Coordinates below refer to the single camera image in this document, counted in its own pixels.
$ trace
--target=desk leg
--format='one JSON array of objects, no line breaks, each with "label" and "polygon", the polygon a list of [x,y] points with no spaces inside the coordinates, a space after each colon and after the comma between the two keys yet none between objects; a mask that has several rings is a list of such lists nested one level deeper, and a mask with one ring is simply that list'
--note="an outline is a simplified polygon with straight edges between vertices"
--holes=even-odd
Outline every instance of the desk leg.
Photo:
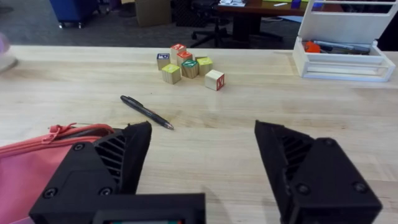
[{"label": "desk leg", "polygon": [[233,39],[249,41],[249,36],[260,33],[261,16],[239,15],[234,16]]},{"label": "desk leg", "polygon": [[250,21],[247,16],[234,16],[233,39],[248,41],[250,35]]}]

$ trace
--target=red block face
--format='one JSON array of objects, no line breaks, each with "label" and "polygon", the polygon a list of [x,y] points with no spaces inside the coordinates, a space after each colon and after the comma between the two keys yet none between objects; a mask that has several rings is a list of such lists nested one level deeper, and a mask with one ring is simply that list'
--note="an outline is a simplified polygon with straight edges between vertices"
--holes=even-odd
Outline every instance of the red block face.
[{"label": "red block face", "polygon": [[184,52],[180,52],[177,54],[179,57],[181,58],[187,58],[187,57],[191,57],[192,54],[190,52],[184,51]]},{"label": "red block face", "polygon": [[173,45],[171,48],[173,48],[174,50],[181,50],[184,47],[186,47],[186,46],[184,46],[182,44],[176,44],[176,45]]},{"label": "red block face", "polygon": [[217,79],[217,91],[224,86],[224,75]]}]

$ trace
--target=bag zipper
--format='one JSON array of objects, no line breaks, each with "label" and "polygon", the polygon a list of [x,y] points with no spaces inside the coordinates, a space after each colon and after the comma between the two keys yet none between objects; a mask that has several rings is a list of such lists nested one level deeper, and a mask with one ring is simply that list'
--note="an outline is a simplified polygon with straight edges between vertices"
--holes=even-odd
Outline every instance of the bag zipper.
[{"label": "bag zipper", "polygon": [[68,135],[76,134],[90,129],[105,129],[110,134],[114,133],[113,128],[107,124],[92,124],[85,127],[73,128],[72,125],[74,124],[76,123],[69,124],[68,126],[55,125],[50,127],[50,132],[45,136],[0,147],[0,158],[14,156],[16,154],[22,154],[30,151],[36,151],[42,149],[45,145],[48,145],[48,147],[60,147],[66,146],[68,144],[73,144],[78,141],[95,141],[103,137],[82,136],[70,139],[67,138]]}]

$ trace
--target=pen tip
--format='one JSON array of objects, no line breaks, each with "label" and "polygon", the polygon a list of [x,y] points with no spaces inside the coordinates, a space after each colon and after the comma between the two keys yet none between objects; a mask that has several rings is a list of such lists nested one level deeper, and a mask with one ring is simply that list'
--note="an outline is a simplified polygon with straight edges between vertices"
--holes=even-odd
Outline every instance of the pen tip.
[{"label": "pen tip", "polygon": [[174,127],[171,124],[165,124],[166,128],[170,130],[174,130]]}]

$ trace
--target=wooden tabletop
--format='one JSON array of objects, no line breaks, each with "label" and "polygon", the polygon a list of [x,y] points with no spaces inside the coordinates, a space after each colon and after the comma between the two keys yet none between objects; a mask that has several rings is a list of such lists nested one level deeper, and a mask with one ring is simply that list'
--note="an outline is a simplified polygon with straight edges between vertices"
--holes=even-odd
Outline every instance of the wooden tabletop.
[{"label": "wooden tabletop", "polygon": [[[205,192],[210,224],[278,224],[254,137],[259,119],[335,138],[384,205],[375,223],[398,222],[398,70],[386,83],[312,80],[297,75],[291,51],[190,50],[225,72],[217,92],[203,86],[203,77],[163,82],[156,55],[169,49],[12,51],[19,65],[0,74],[1,146],[53,124],[123,128],[145,121],[119,99],[129,95],[175,127],[151,122],[139,194]],[[398,64],[398,53],[386,55]]]},{"label": "wooden tabletop", "polygon": [[[300,7],[292,9],[292,3],[287,2],[286,5],[277,6],[280,2],[263,1],[263,0],[248,0],[244,7],[218,6],[217,10],[226,13],[245,13],[245,14],[259,14],[263,16],[304,16],[307,8],[307,2],[301,2]],[[323,12],[341,12],[342,8],[339,4],[324,4],[321,7],[314,8],[315,11]]]}]

